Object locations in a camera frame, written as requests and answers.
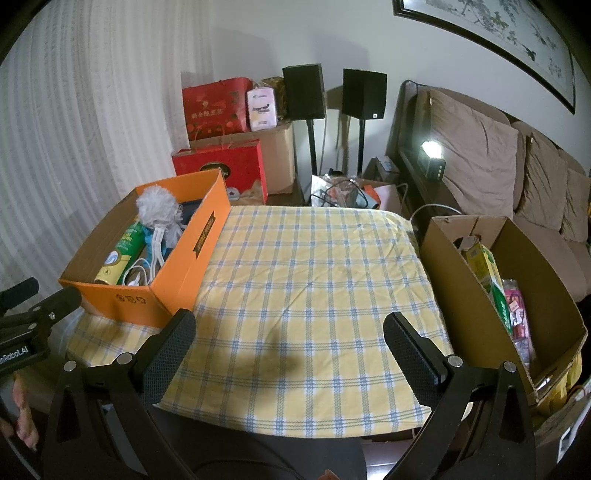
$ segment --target screw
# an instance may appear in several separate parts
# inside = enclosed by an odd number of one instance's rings
[[[505,370],[507,370],[509,373],[514,374],[515,372],[517,372],[517,367],[515,366],[515,364],[513,362],[505,362],[503,364],[503,367],[505,368]]]
[[[66,364],[64,365],[64,370],[66,372],[71,372],[72,370],[74,370],[76,368],[76,362],[74,360],[69,360],[66,362]]]
[[[131,355],[131,353],[127,353],[127,352],[125,352],[125,353],[122,353],[121,355],[119,355],[119,356],[117,357],[117,363],[118,363],[119,365],[126,365],[126,364],[128,364],[129,362],[131,362],[131,359],[132,359],[132,358],[133,358],[133,356]]]
[[[459,368],[464,364],[464,360],[462,360],[457,355],[450,355],[447,357],[447,363],[450,364],[452,367]]]

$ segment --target white lamp light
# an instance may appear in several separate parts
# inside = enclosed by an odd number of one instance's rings
[[[443,158],[443,153],[441,151],[441,145],[433,140],[428,140],[423,142],[421,145],[423,151],[427,154],[429,158]]]
[[[445,160],[441,145],[433,140],[424,141],[419,151],[418,164],[429,180],[443,180]]]

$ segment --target brown cardboard box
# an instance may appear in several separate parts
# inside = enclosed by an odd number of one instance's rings
[[[493,304],[454,241],[480,236],[502,278],[514,278],[523,294],[537,361],[525,369]],[[519,370],[530,405],[539,403],[570,368],[587,338],[573,299],[538,249],[506,217],[434,217],[421,246],[454,351],[469,365]]]
[[[259,140],[261,143],[262,163],[265,169],[268,194],[291,193],[296,176],[291,122],[268,130],[259,130],[258,132],[245,132],[195,140],[189,142],[189,145],[194,150],[208,145],[224,145],[251,140]]]

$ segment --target yellow plaid tablecloth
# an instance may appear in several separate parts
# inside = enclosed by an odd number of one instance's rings
[[[233,207],[194,313],[197,335],[159,406],[234,429],[351,437],[422,426],[383,338],[405,314],[452,352],[410,223],[389,212]],[[86,314],[69,354],[135,352],[155,329]]]

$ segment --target red gift box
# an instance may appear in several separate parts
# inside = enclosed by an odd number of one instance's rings
[[[185,150],[173,156],[174,171],[184,175],[219,168],[230,200],[242,205],[267,202],[267,182],[258,140]]]
[[[248,132],[246,92],[252,81],[237,77],[183,89],[189,140]]]

